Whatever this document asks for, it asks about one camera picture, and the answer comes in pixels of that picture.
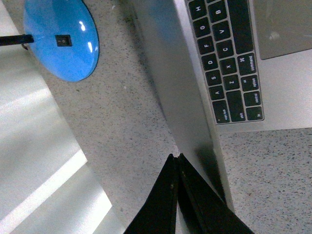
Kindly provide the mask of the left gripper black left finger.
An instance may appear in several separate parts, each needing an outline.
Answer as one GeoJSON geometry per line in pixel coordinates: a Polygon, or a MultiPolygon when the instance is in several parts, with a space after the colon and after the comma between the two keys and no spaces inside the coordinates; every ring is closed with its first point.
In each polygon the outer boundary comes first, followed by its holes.
{"type": "Polygon", "coordinates": [[[179,175],[176,158],[170,154],[144,205],[126,228],[126,234],[174,234],[179,175]]]}

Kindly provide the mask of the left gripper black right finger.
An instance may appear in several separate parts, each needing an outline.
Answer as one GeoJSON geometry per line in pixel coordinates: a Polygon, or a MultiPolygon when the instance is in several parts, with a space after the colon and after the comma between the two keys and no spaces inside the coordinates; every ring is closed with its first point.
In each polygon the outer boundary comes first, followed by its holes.
{"type": "Polygon", "coordinates": [[[252,234],[253,231],[213,191],[187,158],[180,154],[178,203],[193,234],[252,234]]]}

